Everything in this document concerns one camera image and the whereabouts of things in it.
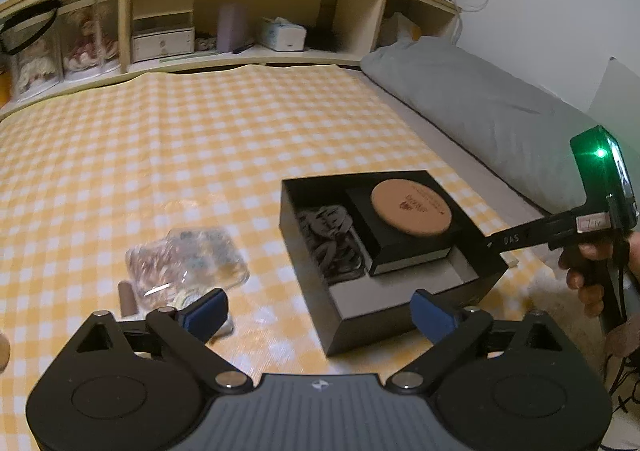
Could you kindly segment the person right hand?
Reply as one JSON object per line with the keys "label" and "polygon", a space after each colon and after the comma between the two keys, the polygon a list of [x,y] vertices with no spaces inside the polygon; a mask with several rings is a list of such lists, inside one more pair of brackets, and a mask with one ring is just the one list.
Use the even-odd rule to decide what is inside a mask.
{"label": "person right hand", "polygon": [[614,257],[612,234],[569,235],[559,241],[562,253],[559,267],[566,271],[567,287],[577,294],[584,307],[585,316],[597,318],[604,309],[605,299],[610,296],[605,290],[604,274],[598,267],[606,268]]}

